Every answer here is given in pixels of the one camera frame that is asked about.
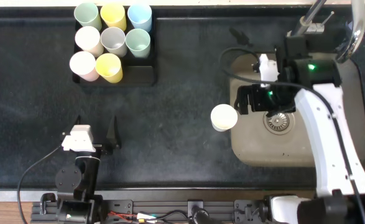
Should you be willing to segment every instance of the cup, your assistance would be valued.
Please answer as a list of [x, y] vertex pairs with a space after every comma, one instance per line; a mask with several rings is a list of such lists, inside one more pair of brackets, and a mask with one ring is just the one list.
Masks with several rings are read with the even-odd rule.
[[103, 53], [101, 44], [101, 34], [95, 27], [82, 27], [76, 32], [75, 41], [77, 46], [82, 50], [87, 51], [99, 57]]
[[109, 51], [119, 57], [127, 54], [126, 35], [118, 27], [110, 27], [101, 34], [101, 43]]
[[238, 113], [229, 105], [221, 104], [211, 111], [211, 123], [217, 131], [226, 131], [238, 122]]
[[118, 27], [123, 31], [127, 28], [126, 10], [121, 4], [113, 2], [102, 6], [101, 17], [108, 27]]
[[122, 79], [120, 58], [111, 53], [106, 53], [96, 59], [96, 71], [110, 83], [118, 83]]
[[136, 29], [149, 32], [152, 28], [152, 9], [148, 5], [132, 5], [127, 11], [128, 19]]
[[72, 72], [89, 82], [95, 81], [99, 77], [95, 65], [94, 55], [84, 51], [75, 53], [69, 62]]
[[82, 26], [92, 26], [102, 29], [98, 7], [91, 2], [81, 3], [75, 8], [75, 18]]
[[137, 58], [147, 58], [150, 53], [150, 35], [143, 29], [133, 29], [126, 36], [126, 45]]

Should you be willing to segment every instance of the sink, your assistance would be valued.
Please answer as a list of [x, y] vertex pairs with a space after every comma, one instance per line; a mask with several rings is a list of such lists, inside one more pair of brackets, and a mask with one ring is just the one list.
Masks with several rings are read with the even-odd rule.
[[[275, 60], [274, 54], [267, 54]], [[314, 59], [335, 58], [335, 54], [312, 54]], [[253, 72], [251, 64], [256, 62], [251, 55], [242, 55], [232, 63], [235, 74], [260, 80], [260, 75]], [[356, 152], [360, 160], [365, 160], [365, 112], [361, 81], [357, 66], [348, 60], [338, 64], [342, 77], [344, 92], [343, 102], [348, 127], [351, 132]], [[236, 99], [236, 92], [241, 85], [250, 85], [236, 79], [230, 79], [230, 105]], [[287, 166], [311, 167], [312, 150], [305, 124], [301, 114], [278, 114], [267, 119], [265, 112], [252, 112], [240, 115], [231, 130], [232, 149], [235, 155], [250, 166]]]

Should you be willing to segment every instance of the green led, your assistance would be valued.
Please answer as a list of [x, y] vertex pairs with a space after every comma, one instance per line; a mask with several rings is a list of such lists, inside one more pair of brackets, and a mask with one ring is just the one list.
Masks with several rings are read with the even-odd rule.
[[309, 70], [314, 70], [315, 68], [316, 68], [316, 66], [314, 66], [314, 65], [312, 65], [312, 64], [308, 64], [308, 68], [309, 68]]

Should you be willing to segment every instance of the sink drain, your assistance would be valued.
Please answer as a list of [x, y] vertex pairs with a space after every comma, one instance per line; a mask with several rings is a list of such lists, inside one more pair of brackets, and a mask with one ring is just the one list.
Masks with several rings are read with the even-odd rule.
[[292, 125], [290, 125], [290, 116], [294, 119], [292, 115], [285, 113], [278, 113], [270, 118], [264, 114], [264, 125], [268, 131], [274, 134], [285, 134], [292, 129]]

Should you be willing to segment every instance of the chrome faucet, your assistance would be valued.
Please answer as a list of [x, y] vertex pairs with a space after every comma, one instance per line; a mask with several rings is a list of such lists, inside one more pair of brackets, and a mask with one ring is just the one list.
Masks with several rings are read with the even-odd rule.
[[[297, 27], [292, 31], [293, 35], [302, 35], [307, 31], [308, 27], [312, 23], [312, 19], [315, 17], [316, 13], [320, 8], [326, 3], [326, 0], [316, 0], [313, 6], [309, 9], [307, 14], [301, 17]], [[351, 0], [352, 7], [352, 34], [346, 43], [343, 43], [338, 50], [336, 61], [338, 63], [343, 63], [347, 61], [352, 54], [358, 49], [359, 44], [362, 41], [364, 30], [365, 30], [365, 5], [364, 0]]]

